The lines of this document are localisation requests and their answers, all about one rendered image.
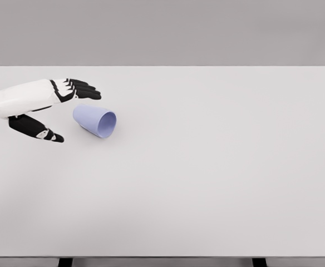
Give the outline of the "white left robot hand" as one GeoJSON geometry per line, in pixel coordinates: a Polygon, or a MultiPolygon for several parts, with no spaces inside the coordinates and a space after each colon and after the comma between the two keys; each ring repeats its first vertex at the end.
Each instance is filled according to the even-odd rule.
{"type": "Polygon", "coordinates": [[[100,100],[101,92],[74,78],[41,79],[0,90],[0,118],[11,129],[26,136],[63,143],[64,138],[40,121],[28,116],[74,99],[100,100]]]}

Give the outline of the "lavender plastic cup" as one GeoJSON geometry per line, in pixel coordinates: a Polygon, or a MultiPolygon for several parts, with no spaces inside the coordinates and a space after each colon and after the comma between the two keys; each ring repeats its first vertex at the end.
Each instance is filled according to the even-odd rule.
{"type": "Polygon", "coordinates": [[[116,126],[114,112],[102,107],[78,105],[73,109],[73,119],[85,130],[99,138],[109,137],[116,126]]]}

